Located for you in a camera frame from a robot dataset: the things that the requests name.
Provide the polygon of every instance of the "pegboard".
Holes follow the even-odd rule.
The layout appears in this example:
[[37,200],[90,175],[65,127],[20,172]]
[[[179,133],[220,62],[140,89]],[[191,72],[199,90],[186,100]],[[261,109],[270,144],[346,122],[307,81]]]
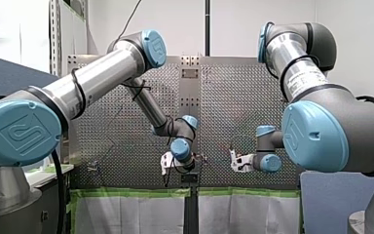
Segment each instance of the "pegboard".
[[[71,56],[69,70],[97,58]],[[284,104],[279,82],[255,58],[195,59],[197,79],[185,79],[184,68],[192,68],[186,57],[168,57],[165,66],[142,78],[167,115],[197,113],[197,151],[207,161],[200,169],[201,186],[297,188],[299,171],[283,150],[278,150],[283,162],[279,173],[238,174],[230,168],[230,144],[238,153],[255,152],[257,126],[280,125]],[[192,90],[197,108],[186,108],[185,89]],[[75,126],[81,163],[71,178],[74,187],[163,188],[160,157],[169,150],[168,139],[151,134],[148,119],[123,87],[90,106]],[[180,176],[171,174],[169,186],[178,187]]]

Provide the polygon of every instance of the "blue joint cap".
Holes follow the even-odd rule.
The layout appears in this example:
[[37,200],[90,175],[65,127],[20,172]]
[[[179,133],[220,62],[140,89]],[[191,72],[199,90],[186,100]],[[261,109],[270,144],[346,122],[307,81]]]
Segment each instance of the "blue joint cap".
[[256,136],[261,137],[270,134],[276,130],[275,126],[272,125],[260,125],[256,129]]
[[281,169],[281,158],[276,154],[265,155],[260,162],[260,169],[265,173],[276,173]]
[[27,166],[50,155],[61,126],[53,111],[31,100],[0,102],[0,166]]
[[324,107],[300,100],[290,104],[281,121],[284,148],[290,159],[307,170],[342,171],[349,145],[338,120]]
[[266,41],[266,36],[265,32],[268,33],[271,25],[270,24],[265,24],[261,29],[260,29],[260,34],[259,34],[259,53],[257,57],[257,61],[260,63],[266,63],[266,48],[265,48],[265,41]]
[[190,155],[190,145],[187,140],[183,138],[177,138],[169,147],[172,153],[172,156],[178,161],[187,161],[189,160]]
[[156,30],[142,31],[142,46],[152,67],[157,68],[166,63],[166,44]]
[[197,129],[197,127],[199,127],[199,121],[191,115],[184,115],[182,119],[185,120],[195,130]]

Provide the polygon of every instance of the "metal frame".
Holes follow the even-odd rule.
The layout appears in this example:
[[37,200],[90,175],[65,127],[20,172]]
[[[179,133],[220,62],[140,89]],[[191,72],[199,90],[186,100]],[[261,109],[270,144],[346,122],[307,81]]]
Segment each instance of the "metal frame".
[[60,6],[59,0],[50,1],[50,48],[51,48],[51,74],[60,76],[62,71]]

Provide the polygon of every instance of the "wall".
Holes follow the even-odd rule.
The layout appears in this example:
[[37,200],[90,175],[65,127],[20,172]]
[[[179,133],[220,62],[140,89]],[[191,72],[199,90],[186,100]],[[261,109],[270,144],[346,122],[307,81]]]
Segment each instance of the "wall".
[[374,96],[374,0],[317,0],[317,22],[335,36],[338,57],[329,79],[354,95]]
[[315,0],[212,0],[211,55],[257,57],[260,28],[266,22],[314,20]]
[[[104,54],[117,38],[137,0],[89,0],[89,52]],[[260,27],[312,21],[314,0],[211,1],[211,54],[255,57]],[[142,1],[127,34],[154,28],[162,33],[171,56],[205,53],[205,1]]]
[[[89,0],[89,53],[105,54],[123,30],[137,0]],[[203,0],[142,1],[126,34],[156,29],[165,38],[168,54],[195,55],[204,51]]]
[[[89,53],[105,54],[137,0],[89,0]],[[128,33],[159,30],[171,56],[203,54],[205,0],[142,1]],[[374,96],[374,0],[212,0],[211,55],[256,57],[267,21],[320,22],[333,32],[338,59],[329,79],[354,95]]]

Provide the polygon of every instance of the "industrial robot arm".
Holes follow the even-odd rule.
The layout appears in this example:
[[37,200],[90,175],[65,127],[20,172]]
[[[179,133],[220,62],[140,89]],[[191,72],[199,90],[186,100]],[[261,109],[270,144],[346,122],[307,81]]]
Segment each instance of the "industrial robot arm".
[[191,164],[197,120],[169,119],[139,78],[166,58],[162,37],[146,30],[121,38],[105,57],[42,89],[28,87],[0,99],[0,167],[30,165],[50,155],[70,120],[119,85],[128,87],[157,136],[176,137],[172,155]]
[[295,164],[308,170],[374,176],[374,97],[356,98],[328,82],[325,74],[336,61],[331,32],[317,23],[268,23],[259,46],[259,62],[276,72],[289,106],[281,132],[273,126],[257,129],[253,168],[259,169],[259,154],[284,147]]

